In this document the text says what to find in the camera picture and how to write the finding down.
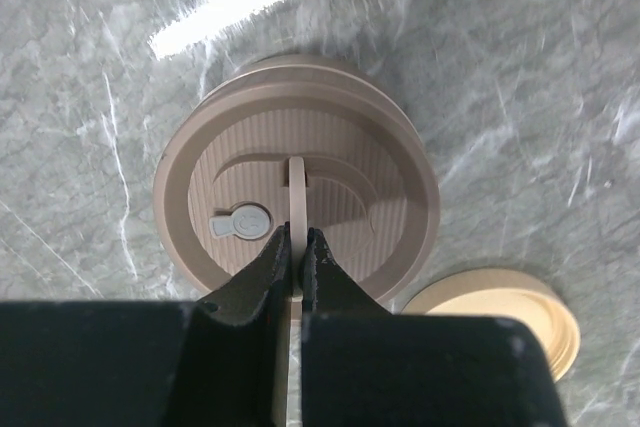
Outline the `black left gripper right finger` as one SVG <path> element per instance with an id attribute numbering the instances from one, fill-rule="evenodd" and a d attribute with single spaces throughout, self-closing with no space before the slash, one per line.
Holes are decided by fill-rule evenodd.
<path id="1" fill-rule="evenodd" d="M 400 315 L 308 233 L 302 278 L 306 426 L 563 426 L 531 330 L 501 317 Z"/>

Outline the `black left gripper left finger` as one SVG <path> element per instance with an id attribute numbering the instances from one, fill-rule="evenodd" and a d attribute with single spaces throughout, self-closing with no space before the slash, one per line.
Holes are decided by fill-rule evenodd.
<path id="1" fill-rule="evenodd" d="M 5 426 L 282 426 L 291 244 L 197 301 L 7 301 Z"/>

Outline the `cream round lid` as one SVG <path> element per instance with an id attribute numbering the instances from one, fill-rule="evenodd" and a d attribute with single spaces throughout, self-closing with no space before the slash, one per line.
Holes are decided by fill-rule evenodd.
<path id="1" fill-rule="evenodd" d="M 542 345 L 556 381 L 573 366 L 581 344 L 578 321 L 560 297 L 534 276 L 506 268 L 479 268 L 445 277 L 417 293 L 403 312 L 517 320 Z"/>

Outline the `brown round lid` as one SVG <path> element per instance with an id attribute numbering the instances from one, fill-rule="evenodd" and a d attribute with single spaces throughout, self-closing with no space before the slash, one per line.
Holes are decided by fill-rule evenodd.
<path id="1" fill-rule="evenodd" d="M 386 302 L 426 264 L 440 198 L 416 128 L 373 79 L 291 54 L 202 99 L 161 156 L 153 210 L 171 261 L 204 292 L 288 225 L 295 258 L 318 229 L 346 273 Z"/>

